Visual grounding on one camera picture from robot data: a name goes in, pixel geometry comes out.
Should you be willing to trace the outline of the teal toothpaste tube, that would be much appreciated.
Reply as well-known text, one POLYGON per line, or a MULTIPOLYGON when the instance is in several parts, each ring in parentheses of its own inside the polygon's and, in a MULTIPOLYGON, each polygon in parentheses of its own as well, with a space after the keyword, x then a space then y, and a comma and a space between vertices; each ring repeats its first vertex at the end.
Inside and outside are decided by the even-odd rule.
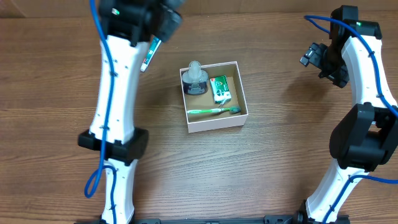
POLYGON ((161 45, 161 43, 162 43, 162 41, 157 37, 154 37, 152 39, 152 43, 149 47, 149 51, 141 65, 141 72, 145 72, 147 70, 151 60, 153 59, 153 57, 154 57, 156 51, 158 50, 159 46, 161 45))

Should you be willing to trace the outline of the dark blue soap pump bottle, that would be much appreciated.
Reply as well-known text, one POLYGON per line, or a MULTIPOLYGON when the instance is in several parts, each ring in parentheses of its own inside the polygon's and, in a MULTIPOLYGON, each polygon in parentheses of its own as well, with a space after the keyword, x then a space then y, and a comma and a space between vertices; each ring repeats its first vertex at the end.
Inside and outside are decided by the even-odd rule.
POLYGON ((201 69, 201 64, 191 61, 188 70, 182 75, 183 92, 188 95, 205 94, 208 90, 208 79, 208 74, 201 69))

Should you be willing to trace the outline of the green soap bar package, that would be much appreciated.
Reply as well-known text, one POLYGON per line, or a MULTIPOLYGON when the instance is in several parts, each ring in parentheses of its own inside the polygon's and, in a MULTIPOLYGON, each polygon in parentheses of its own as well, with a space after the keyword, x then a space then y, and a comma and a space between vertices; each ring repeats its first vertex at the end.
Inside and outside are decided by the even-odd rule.
POLYGON ((210 78, 214 102, 222 104, 232 99, 226 75, 210 78))

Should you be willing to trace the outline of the green toothbrush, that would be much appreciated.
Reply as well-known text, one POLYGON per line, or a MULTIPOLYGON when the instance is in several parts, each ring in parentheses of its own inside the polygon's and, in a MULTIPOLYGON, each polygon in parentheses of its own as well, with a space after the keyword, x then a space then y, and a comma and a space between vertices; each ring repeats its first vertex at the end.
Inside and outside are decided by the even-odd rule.
POLYGON ((217 114, 217 113, 224 113, 224 112, 230 112, 231 114, 236 114, 240 113, 241 109, 239 106, 233 106, 230 108, 212 108, 212 109, 207 109, 207 110, 188 110, 187 114, 217 114))

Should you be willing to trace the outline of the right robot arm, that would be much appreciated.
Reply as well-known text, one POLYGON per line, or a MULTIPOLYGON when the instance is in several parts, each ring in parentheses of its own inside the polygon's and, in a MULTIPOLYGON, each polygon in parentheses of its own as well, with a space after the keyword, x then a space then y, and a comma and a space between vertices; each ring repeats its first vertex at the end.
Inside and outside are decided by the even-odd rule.
POLYGON ((381 27, 360 20, 356 6, 342 5, 324 20, 330 22, 331 44, 313 43, 300 62, 319 68, 318 76, 335 86, 350 84, 352 108, 331 133, 326 174, 290 223, 349 223, 338 213, 361 180, 397 183, 370 175, 397 148, 397 102, 382 63, 381 27))

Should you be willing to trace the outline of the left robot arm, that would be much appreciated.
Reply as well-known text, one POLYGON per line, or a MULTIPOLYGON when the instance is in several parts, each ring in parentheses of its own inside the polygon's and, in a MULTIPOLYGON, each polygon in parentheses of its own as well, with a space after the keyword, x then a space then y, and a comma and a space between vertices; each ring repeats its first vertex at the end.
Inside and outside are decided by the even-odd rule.
POLYGON ((183 1, 90 1, 100 37, 101 80, 96 112, 78 145, 99 152, 98 168, 88 179, 85 197, 94 196, 106 177, 104 210, 98 223, 134 223, 135 169, 149 132, 134 125, 141 65, 153 37, 168 41, 180 27, 183 1))

